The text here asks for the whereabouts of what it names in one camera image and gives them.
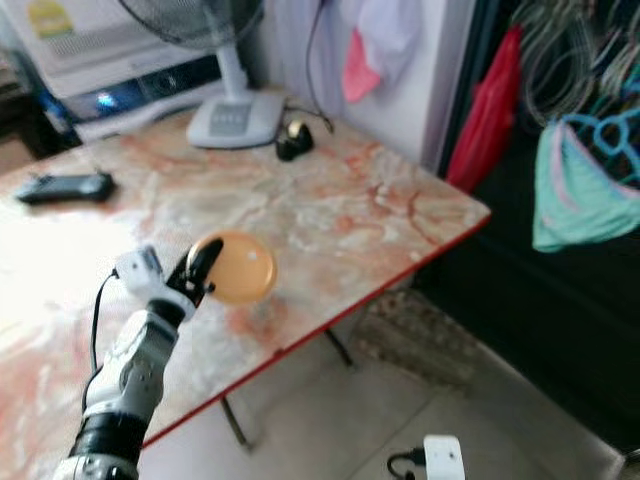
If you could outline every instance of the wire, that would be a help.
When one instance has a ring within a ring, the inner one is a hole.
[[[387,471],[397,480],[414,480],[416,478],[414,473],[411,471],[408,471],[404,474],[399,473],[393,465],[398,460],[408,460],[418,467],[424,467],[427,464],[427,458],[424,448],[418,447],[414,448],[410,452],[396,453],[395,455],[391,455],[387,460]]]
[[[307,115],[312,115],[314,117],[317,117],[319,119],[321,119],[322,121],[325,120],[325,117],[322,115],[322,113],[318,113],[314,110],[311,110],[310,108],[306,108],[303,107],[302,105],[292,105],[289,102],[290,100],[295,100],[293,97],[289,97],[287,98],[287,100],[285,101],[285,105],[284,105],[284,109],[287,112],[302,112],[302,113],[306,113]]]
[[[104,290],[104,286],[112,277],[118,278],[118,272],[116,272],[115,268],[109,274],[109,276],[104,279],[104,281],[102,282],[102,285],[100,285],[100,289],[98,290],[98,294],[96,295],[96,303],[93,307],[93,322],[91,323],[91,340],[89,342],[89,359],[91,360],[91,374],[93,376],[95,376],[98,372],[98,362],[96,360],[96,335],[98,331],[98,316],[100,315],[100,300],[102,299],[102,291]]]
[[[320,103],[318,102],[318,97],[316,96],[316,89],[313,85],[313,76],[311,75],[311,49],[313,47],[313,41],[316,36],[316,32],[318,30],[318,24],[320,23],[320,15],[322,13],[322,9],[324,8],[325,0],[319,0],[318,8],[313,17],[313,24],[311,25],[311,31],[309,32],[309,38],[307,39],[307,48],[305,53],[305,73],[307,75],[307,86],[309,87],[309,93],[311,94],[311,100],[313,101],[313,106],[318,112],[318,116],[322,118],[325,127],[330,133],[333,133],[334,126],[333,122],[329,120],[329,118],[325,115],[320,107]]]
[[[87,409],[87,392],[89,391],[89,385],[94,378],[98,376],[98,374],[102,371],[102,365],[98,367],[98,369],[91,374],[87,383],[84,384],[84,390],[82,391],[82,413]]]

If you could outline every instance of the table leg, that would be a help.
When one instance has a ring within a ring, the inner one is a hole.
[[[229,404],[229,400],[227,397],[222,397],[220,400],[222,403],[222,409],[224,410],[224,415],[227,417],[227,421],[231,426],[231,430],[233,430],[233,434],[236,436],[236,440],[238,443],[245,448],[249,448],[249,442],[247,441],[247,437],[245,437],[244,432],[242,431],[242,427],[238,423],[238,419],[236,418],[233,410],[231,409],[231,405]]]
[[[331,329],[328,329],[328,330],[325,330],[324,334],[327,336],[327,338],[331,342],[331,345],[333,345],[333,347],[338,351],[338,354],[340,355],[340,358],[342,358],[342,361],[344,362],[344,364],[350,368],[354,367],[355,363],[353,362],[351,355],[349,355],[349,351],[342,344],[342,342],[338,340],[338,337],[336,337],[335,333],[333,333]]]

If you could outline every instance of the black remote control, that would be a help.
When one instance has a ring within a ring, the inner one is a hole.
[[[29,205],[64,200],[103,202],[115,189],[108,173],[94,175],[43,175],[34,177],[18,189],[15,196]]]

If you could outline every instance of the robotic hand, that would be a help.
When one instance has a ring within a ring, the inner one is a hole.
[[[116,261],[114,274],[147,306],[129,318],[87,383],[80,431],[53,480],[138,479],[142,443],[162,399],[178,327],[215,288],[207,277],[222,247],[219,238],[199,242],[167,281],[151,247]]]

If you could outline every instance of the teal cloth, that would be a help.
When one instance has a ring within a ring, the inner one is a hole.
[[[535,191],[533,248],[540,252],[603,242],[640,225],[640,192],[610,179],[564,122],[540,137]]]

